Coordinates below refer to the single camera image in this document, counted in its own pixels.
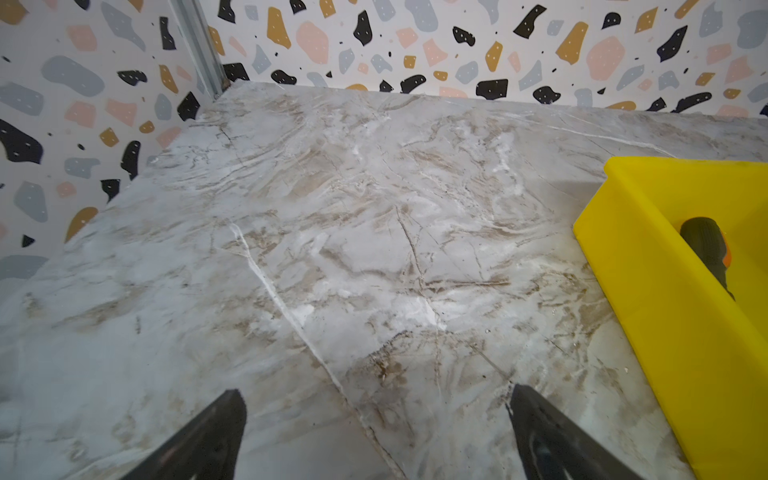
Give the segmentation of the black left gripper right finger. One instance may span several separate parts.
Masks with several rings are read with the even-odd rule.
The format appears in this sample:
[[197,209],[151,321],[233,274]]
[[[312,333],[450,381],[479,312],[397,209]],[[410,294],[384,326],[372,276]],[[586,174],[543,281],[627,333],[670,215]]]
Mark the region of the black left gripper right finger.
[[639,477],[531,386],[515,385],[506,408],[528,479]]

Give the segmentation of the black orange screwdriver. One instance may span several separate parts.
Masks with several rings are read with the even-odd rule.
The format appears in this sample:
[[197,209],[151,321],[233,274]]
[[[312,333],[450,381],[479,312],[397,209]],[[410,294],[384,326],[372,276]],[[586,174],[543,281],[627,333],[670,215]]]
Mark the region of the black orange screwdriver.
[[734,298],[727,284],[731,251],[719,225],[709,217],[686,220],[680,235],[726,292]]

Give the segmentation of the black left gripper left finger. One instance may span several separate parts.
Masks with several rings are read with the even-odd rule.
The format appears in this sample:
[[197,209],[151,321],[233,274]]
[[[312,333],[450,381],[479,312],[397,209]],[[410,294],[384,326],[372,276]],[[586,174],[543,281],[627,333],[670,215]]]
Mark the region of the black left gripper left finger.
[[246,421],[240,391],[226,390],[123,479],[232,479]]

